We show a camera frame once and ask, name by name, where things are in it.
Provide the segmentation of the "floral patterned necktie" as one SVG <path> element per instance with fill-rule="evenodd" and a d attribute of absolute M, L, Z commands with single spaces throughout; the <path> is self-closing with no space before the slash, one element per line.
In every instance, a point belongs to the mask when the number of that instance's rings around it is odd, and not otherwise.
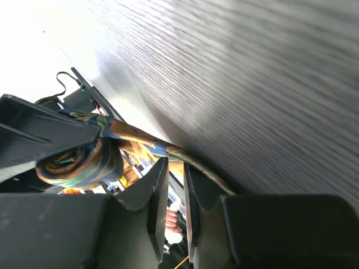
<path fill-rule="evenodd" d="M 87 190 L 117 181 L 124 174 L 121 153 L 126 152 L 153 162 L 166 157 L 169 169 L 174 173 L 182 173 L 183 165 L 187 163 L 206 175 L 225 193 L 234 194 L 224 179 L 190 153 L 126 122 L 106 115 L 69 109 L 59 110 L 59 114 L 99 127 L 100 133 L 95 142 L 38 162 L 36 174 L 48 184 Z"/>

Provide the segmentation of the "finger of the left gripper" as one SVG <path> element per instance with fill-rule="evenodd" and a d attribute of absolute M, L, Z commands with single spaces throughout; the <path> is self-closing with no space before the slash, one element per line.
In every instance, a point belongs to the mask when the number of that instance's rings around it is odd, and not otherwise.
<path fill-rule="evenodd" d="M 38 161 L 96 141 L 98 126 L 83 123 L 13 95 L 1 96 L 1 182 Z"/>

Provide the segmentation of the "bare human hand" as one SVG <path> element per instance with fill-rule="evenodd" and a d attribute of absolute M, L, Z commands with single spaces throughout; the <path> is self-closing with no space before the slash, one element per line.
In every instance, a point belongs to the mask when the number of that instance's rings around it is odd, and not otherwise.
<path fill-rule="evenodd" d="M 165 229 L 172 233 L 181 233 L 182 229 L 177 223 L 178 215 L 175 211 L 167 210 Z"/>

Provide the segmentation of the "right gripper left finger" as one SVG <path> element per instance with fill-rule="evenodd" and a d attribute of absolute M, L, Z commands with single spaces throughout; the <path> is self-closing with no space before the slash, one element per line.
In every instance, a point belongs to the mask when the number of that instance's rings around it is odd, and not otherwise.
<path fill-rule="evenodd" d="M 2 268 L 157 268 L 168 159 L 117 196 L 2 194 Z"/>

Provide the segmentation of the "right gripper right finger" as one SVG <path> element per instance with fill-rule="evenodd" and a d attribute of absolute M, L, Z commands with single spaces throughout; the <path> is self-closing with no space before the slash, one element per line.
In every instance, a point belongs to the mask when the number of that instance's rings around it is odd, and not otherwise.
<path fill-rule="evenodd" d="M 190 268 L 357 268 L 358 217 L 333 195 L 225 194 L 185 166 Z"/>

